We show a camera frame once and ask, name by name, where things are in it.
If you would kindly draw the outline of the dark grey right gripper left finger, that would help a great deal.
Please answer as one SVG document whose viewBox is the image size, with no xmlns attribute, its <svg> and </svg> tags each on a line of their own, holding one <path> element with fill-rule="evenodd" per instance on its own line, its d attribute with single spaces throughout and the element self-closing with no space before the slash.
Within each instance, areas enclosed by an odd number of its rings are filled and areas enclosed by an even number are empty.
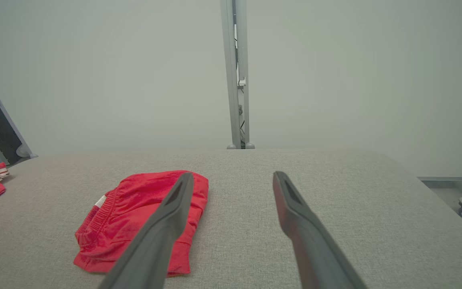
<svg viewBox="0 0 462 289">
<path fill-rule="evenodd" d="M 194 176 L 183 173 L 136 234 L 99 289 L 162 289 L 175 241 L 183 234 Z"/>
</svg>

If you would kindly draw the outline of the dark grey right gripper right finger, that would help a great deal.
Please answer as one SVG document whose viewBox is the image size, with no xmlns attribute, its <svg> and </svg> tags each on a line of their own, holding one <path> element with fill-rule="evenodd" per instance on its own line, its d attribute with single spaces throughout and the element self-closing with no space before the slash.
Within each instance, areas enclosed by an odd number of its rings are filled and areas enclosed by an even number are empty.
<svg viewBox="0 0 462 289">
<path fill-rule="evenodd" d="M 365 289 L 343 251 L 282 171 L 273 173 L 282 231 L 290 238 L 304 289 Z"/>
</svg>

